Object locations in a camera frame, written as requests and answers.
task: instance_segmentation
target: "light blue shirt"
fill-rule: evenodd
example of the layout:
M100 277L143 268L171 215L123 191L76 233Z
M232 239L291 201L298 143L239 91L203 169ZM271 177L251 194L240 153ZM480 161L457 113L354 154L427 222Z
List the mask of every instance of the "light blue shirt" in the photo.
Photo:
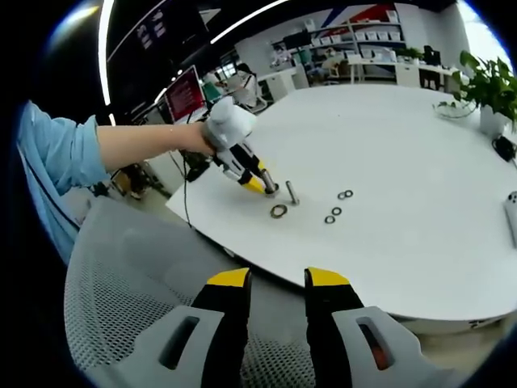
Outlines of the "light blue shirt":
M90 186L109 178L100 158L97 122L93 116L85 124L51 119L29 102L19 123L18 147L36 212L68 264L78 232L55 208L27 164L63 213L74 220L61 196L74 186Z

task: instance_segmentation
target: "light blue sleeve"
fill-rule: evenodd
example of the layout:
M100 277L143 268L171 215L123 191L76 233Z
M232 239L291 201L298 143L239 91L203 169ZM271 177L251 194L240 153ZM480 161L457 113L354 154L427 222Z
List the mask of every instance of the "light blue sleeve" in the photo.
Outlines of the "light blue sleeve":
M52 119L29 102L22 120L26 123L23 130L34 139L44 168L60 195L74 186L90 186L109 178L100 157L94 116L84 124Z

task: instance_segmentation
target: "potted plant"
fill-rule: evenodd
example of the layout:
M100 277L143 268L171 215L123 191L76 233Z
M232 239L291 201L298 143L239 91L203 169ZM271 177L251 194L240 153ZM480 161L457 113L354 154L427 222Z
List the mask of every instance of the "potted plant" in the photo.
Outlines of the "potted plant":
M423 59L423 53L414 47L396 48L395 53L397 54L397 57L401 58L402 62L405 63L414 63L417 65L418 60Z
M462 108L470 107L461 116L445 115L449 118L460 118L472 114L481 108L480 130L494 139L501 135L505 126L511 123L512 131L516 131L517 121L517 79L511 74L506 63L498 58L497 61L483 61L472 54L463 51L460 62L470 68L473 76L469 83L463 83L460 71L452 78L460 86L460 91L454 92L454 99L462 103ZM455 102L442 102L438 107L458 108Z

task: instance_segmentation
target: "red screen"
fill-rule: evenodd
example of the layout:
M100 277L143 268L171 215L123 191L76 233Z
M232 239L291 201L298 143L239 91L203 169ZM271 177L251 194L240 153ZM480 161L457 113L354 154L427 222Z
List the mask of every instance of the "red screen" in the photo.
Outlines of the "red screen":
M190 115L204 106L203 91L197 78L195 67L186 70L167 89L165 94L170 114L174 121Z

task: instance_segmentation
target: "white round table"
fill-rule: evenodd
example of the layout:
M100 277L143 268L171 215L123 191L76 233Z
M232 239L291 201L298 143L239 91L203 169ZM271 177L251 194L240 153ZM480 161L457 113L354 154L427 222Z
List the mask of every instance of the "white round table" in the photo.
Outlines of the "white round table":
M282 192L267 199L215 166L188 185L192 225L257 266L304 284L314 266L347 277L366 306L470 321L517 306L517 249L503 209L517 170L475 130L440 119L448 95L401 86L324 86L266 110L250 136ZM301 199L288 204L291 180ZM339 200L351 189L354 196ZM185 218L183 189L167 206ZM343 210L333 225L324 219Z

